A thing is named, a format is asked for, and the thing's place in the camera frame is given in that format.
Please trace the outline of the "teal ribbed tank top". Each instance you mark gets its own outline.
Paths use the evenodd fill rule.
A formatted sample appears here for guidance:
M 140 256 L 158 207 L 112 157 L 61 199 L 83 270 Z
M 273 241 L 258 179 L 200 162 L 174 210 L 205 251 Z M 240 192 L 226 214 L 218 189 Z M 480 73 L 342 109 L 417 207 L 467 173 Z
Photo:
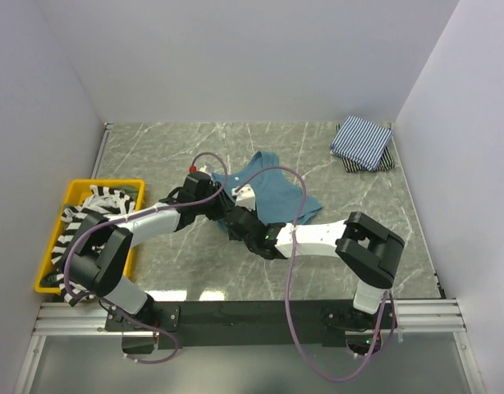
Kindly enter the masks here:
M 252 175 L 266 167 L 280 166 L 274 152 L 257 151 L 252 159 L 238 172 L 228 175 L 224 193 L 235 205 L 231 196 L 233 189 L 245 184 Z M 280 169 L 267 170 L 249 182 L 254 194 L 256 213 L 264 224 L 292 222 L 303 197 L 300 186 L 290 182 Z

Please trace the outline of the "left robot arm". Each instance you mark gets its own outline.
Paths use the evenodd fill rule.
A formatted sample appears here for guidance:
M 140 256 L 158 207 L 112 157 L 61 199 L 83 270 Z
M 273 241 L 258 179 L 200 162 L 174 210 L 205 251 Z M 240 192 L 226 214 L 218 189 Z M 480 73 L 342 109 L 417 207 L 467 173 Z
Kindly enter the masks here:
M 94 296 L 124 313 L 136 330 L 157 327 L 153 298 L 124 275 L 127 255 L 154 237 L 180 231 L 200 215 L 221 219 L 230 206 L 224 186 L 193 171 L 182 186 L 148 208 L 111 218 L 87 214 L 62 257 L 62 293 L 68 303 Z

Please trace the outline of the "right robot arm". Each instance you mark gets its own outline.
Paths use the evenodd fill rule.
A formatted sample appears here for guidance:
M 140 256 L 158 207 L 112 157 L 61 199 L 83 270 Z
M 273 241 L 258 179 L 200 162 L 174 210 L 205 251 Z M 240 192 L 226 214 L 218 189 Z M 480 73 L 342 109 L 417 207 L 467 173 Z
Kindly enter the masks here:
M 358 277 L 349 311 L 352 323 L 361 328 L 378 318 L 405 248 L 400 236 L 362 212 L 325 224 L 263 224 L 247 208 L 236 207 L 222 221 L 231 239 L 264 259 L 320 256 L 343 261 Z

